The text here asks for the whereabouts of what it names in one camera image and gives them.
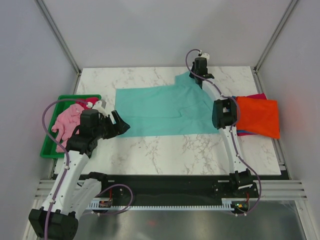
marble surface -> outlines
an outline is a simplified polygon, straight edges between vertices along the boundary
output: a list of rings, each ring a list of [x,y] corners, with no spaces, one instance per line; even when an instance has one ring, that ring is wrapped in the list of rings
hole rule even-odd
[[[257,93],[248,66],[209,67],[227,96]],[[116,89],[172,85],[185,67],[126,67],[83,69],[77,94],[100,94],[107,113],[114,110]],[[239,137],[244,160],[260,175],[280,175],[270,138]],[[56,173],[62,166],[58,160]],[[126,175],[227,175],[229,160],[219,134],[178,136],[116,137],[99,140],[83,174],[102,172]]]

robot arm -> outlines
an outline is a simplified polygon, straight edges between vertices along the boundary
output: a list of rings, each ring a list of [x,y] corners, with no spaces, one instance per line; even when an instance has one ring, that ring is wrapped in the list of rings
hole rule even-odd
[[[230,166],[230,183],[236,191],[250,188],[253,185],[252,175],[247,166],[240,161],[242,151],[237,137],[237,128],[234,123],[237,121],[237,105],[231,97],[226,97],[215,83],[215,78],[208,73],[207,53],[200,53],[195,58],[190,77],[195,79],[195,83],[203,89],[213,101],[212,124],[219,130],[227,152]]]
[[[54,240],[72,240],[78,229],[78,220],[88,207],[92,199],[102,190],[102,181],[106,177],[103,173],[90,173],[80,190],[74,194],[79,177],[89,161],[99,139],[110,139],[124,134],[130,126],[125,123],[117,111],[112,111],[115,120],[113,124],[109,115],[104,112],[102,101],[99,106],[84,110],[80,115],[80,125],[77,126],[71,138],[67,141],[66,150],[69,155],[64,156],[63,166],[59,172],[53,188],[43,202],[40,209],[32,209],[29,221],[40,238],[45,235],[45,221],[50,209],[48,223],[48,238]],[[53,195],[58,189],[55,200]]]

green tray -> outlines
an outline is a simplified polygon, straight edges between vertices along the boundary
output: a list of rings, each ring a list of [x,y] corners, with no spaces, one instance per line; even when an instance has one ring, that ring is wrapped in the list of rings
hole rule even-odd
[[[61,99],[87,99],[91,97],[97,97],[101,99],[101,95],[61,95],[58,100]],[[60,113],[66,110],[70,105],[75,104],[76,101],[62,101],[55,105],[54,112],[48,127],[50,134],[56,138],[58,132],[54,133],[51,131],[52,126],[55,124],[56,119]],[[56,152],[57,144],[55,144],[47,135],[45,135],[44,143],[40,152],[40,156],[46,159],[60,159],[64,158],[65,154],[63,152]]]

white wall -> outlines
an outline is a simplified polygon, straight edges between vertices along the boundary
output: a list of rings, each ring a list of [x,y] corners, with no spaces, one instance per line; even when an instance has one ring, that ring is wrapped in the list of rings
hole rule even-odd
[[[81,68],[253,66],[290,0],[44,0]]]
[[[48,174],[42,112],[70,92],[76,73],[33,0],[3,1],[0,33],[0,233],[19,240]]]
[[[301,179],[320,227],[320,1],[297,5],[260,70],[279,102],[281,138],[293,178]]]

pink cloth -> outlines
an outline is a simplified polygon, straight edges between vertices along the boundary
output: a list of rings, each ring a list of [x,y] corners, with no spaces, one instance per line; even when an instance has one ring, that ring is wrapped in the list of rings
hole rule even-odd
[[[52,132],[56,133],[58,131],[58,135],[56,136],[56,140],[62,142],[62,146],[67,146],[67,140],[71,137],[76,126],[80,125],[80,115],[84,108],[79,104],[75,103],[70,105],[66,110],[58,115],[55,120],[54,125],[52,126]],[[57,153],[63,153],[64,151],[60,146],[56,146]]]

